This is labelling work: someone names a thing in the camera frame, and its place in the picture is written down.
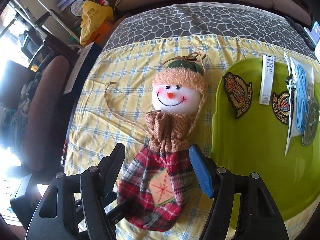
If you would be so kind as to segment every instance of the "plaid fabric bag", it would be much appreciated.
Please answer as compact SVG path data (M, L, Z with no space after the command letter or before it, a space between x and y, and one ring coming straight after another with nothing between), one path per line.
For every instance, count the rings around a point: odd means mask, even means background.
M185 137L195 118L156 110L145 119L149 144L124 173L117 202L131 201L125 218L133 225L163 232L175 224L190 196L193 170Z

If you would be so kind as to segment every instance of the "badge patch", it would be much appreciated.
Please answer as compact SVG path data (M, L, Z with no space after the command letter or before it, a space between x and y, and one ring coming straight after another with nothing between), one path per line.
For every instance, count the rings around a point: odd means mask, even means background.
M289 91L283 91L280 95L273 92L272 110L276 118L284 124L289 124Z
M228 94L228 100L236 109L235 118L239 118L248 111L252 100L252 83L247 84L238 75L231 72L226 73L223 77L223 88Z
M308 146L316 137L319 122L319 104L316 98L311 98L308 104L308 116L304 135L302 137L302 144Z
M175 199L167 170L155 175L149 182L149 188L156 207Z

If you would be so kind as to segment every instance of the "bag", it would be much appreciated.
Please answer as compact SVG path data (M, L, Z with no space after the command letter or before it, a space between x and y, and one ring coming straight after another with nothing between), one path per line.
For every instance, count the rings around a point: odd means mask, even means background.
M84 46L91 34L95 32L104 21L113 21L113 10L110 6L101 6L91 1L82 5L82 22L80 44Z
M152 138L131 162L118 186L118 204L132 201L126 219L145 230L164 232L179 218L193 178L188 133L194 116L145 114Z

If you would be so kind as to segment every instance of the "yellow plastic bag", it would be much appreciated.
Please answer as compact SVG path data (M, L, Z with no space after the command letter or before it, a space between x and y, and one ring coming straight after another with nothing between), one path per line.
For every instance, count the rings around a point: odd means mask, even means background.
M82 22L80 44L84 46L91 34L95 32L104 21L113 21L113 10L110 6L101 6L91 1L82 5Z

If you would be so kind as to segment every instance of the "green tray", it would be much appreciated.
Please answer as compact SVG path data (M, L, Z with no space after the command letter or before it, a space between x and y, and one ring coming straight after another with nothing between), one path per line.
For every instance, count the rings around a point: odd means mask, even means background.
M289 126L276 118L272 103L268 106L258 103L262 59L241 60L227 71L239 75L247 84L252 82L252 102L249 110L235 119L235 109L220 80L213 115L211 157L218 166L226 167L234 174L260 174L286 221L305 210L320 194L320 125L316 138L308 147L302 145L301 136L291 138L285 157ZM272 92L280 94L287 89L284 81L287 76L287 66L276 62ZM317 82L315 97L320 102ZM230 222L232 228L236 227L239 203L237 194Z

